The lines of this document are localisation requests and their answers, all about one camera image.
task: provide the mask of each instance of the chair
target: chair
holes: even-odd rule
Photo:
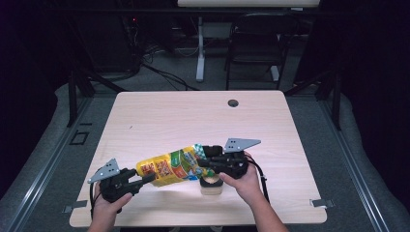
[[[229,82],[274,82],[274,80],[231,79],[231,64],[280,67],[277,89],[288,51],[299,21],[289,14],[244,14],[232,23],[225,60],[226,90]]]

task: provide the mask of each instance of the table top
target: table top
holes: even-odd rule
[[[228,101],[236,100],[236,107]],[[284,223],[321,223],[320,199],[286,99],[280,91],[189,91],[121,93],[78,196],[88,200],[87,180],[112,158],[135,168],[148,158],[201,143],[224,146],[230,137],[260,139],[246,149],[267,177],[271,204]],[[76,208],[74,227],[91,223],[90,202]],[[220,195],[202,195],[198,181],[164,187],[145,185],[117,216],[117,226],[254,224],[249,206],[227,184]]]
[[[178,0],[179,7],[316,8],[320,0]]]

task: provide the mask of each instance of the human hand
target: human hand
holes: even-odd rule
[[[250,154],[247,152],[245,152],[245,155],[250,157]],[[252,205],[255,201],[265,198],[260,190],[256,167],[251,163],[248,166],[247,174],[240,179],[235,180],[223,172],[220,173],[220,178],[229,186],[235,188],[248,205]]]
[[[113,203],[109,203],[101,196],[100,183],[96,184],[94,190],[94,212],[93,221],[88,231],[111,231],[114,227],[117,211],[123,208],[132,199],[132,194],[127,193]]]

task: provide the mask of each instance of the metal bracket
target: metal bracket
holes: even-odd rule
[[[63,214],[69,214],[73,211],[73,209],[75,208],[83,208],[87,206],[87,201],[83,200],[83,201],[76,201],[74,202],[71,206],[65,206],[63,209]]]
[[[318,199],[318,200],[310,200],[310,205],[313,207],[321,207],[324,209],[332,208],[335,206],[333,200],[325,200],[325,199]]]
[[[228,138],[225,144],[225,152],[241,152],[249,147],[259,144],[259,139]]]
[[[104,180],[106,178],[120,174],[120,167],[116,159],[111,159],[108,163],[100,168],[93,177],[88,180],[88,184]]]

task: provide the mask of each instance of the small round object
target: small round object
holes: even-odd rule
[[[228,105],[231,106],[231,107],[236,107],[236,106],[239,105],[239,103],[236,100],[229,100]]]

